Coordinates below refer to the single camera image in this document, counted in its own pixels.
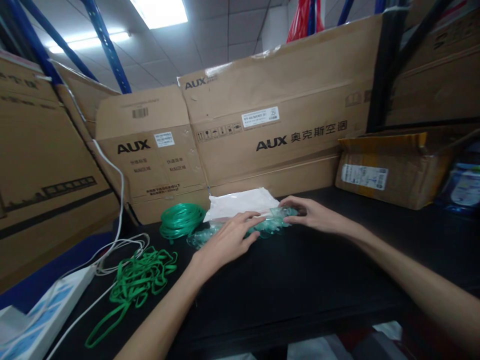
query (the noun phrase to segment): shelving rack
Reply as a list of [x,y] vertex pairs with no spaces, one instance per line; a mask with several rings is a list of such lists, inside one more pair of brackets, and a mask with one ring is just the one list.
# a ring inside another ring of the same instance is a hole
[[[110,40],[107,28],[102,19],[100,10],[95,3],[95,0],[81,1],[85,6],[91,23],[101,41],[105,55],[122,93],[131,93],[132,90],[130,88],[130,84],[122,68],[122,64],[120,63],[117,52],[115,51],[112,41]],[[436,0],[433,7],[416,28],[409,41],[403,48],[401,48],[400,44],[405,30],[405,20],[409,10],[408,0],[375,0],[375,13],[383,13],[383,24],[375,64],[367,132],[372,133],[391,128],[426,125],[426,123],[417,123],[415,125],[409,124],[386,126],[385,121],[387,111],[389,109],[392,88],[397,76],[412,58],[422,41],[434,28],[434,25],[440,19],[442,13],[452,1],[453,0]],[[63,49],[65,54],[85,76],[95,81],[97,80],[93,73],[87,68],[87,66],[85,66],[82,60],[75,54],[75,52],[68,46],[66,41],[55,30],[52,24],[40,12],[33,0],[0,0],[0,3],[1,2],[8,4],[8,8],[13,17],[12,26],[21,32],[21,35],[29,44],[29,48],[25,49],[24,51],[29,52],[31,50],[36,62],[41,66],[45,75],[51,77],[53,85],[62,84],[62,79],[53,65],[50,63],[49,55],[40,42],[39,37],[35,33],[34,28],[32,27],[32,24],[30,23],[23,7],[25,7],[25,9],[31,13],[36,21],[55,40],[58,46]],[[353,3],[354,0],[345,0],[340,18],[338,20],[339,26],[345,24],[347,21]],[[437,123],[448,124],[452,121],[472,122],[477,121],[477,119],[451,119],[438,121]],[[437,123],[429,122],[428,125],[435,125]]]

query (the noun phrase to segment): plastic bottle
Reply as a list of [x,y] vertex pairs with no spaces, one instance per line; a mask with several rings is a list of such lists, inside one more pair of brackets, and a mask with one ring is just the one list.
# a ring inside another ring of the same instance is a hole
[[455,160],[436,203],[463,215],[470,215],[480,208],[480,140],[472,143]]

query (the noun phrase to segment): white plastic bag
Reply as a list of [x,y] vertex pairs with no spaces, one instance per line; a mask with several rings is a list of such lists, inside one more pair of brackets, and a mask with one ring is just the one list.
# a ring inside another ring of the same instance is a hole
[[279,201],[264,187],[218,197],[210,196],[210,210],[207,211],[203,222],[225,223],[236,214],[246,211],[270,215],[270,209],[278,205]]

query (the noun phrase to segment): barcode sticker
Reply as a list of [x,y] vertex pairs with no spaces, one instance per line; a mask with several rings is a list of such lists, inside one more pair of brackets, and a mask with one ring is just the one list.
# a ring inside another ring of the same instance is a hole
[[134,119],[142,119],[145,118],[149,115],[149,108],[148,107],[142,107],[139,109],[135,109],[131,111],[131,116]]
[[341,168],[341,180],[360,186],[385,190],[389,170],[383,167],[371,167],[345,164]]
[[155,136],[156,145],[159,148],[175,145],[174,137],[172,136],[172,133],[170,131],[162,132],[160,134],[155,134],[154,136]]
[[243,121],[244,128],[280,120],[279,107],[275,106],[242,114],[241,120]]

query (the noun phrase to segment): white power strip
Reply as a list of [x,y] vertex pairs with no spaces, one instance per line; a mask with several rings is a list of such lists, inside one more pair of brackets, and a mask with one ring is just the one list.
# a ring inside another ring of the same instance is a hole
[[[40,311],[49,298],[44,313],[20,337],[0,347],[1,360],[38,360],[43,359],[60,329],[77,304],[85,288],[95,275],[95,266],[80,269],[56,282],[36,303],[28,315],[27,322]],[[15,328],[14,324],[5,324]]]

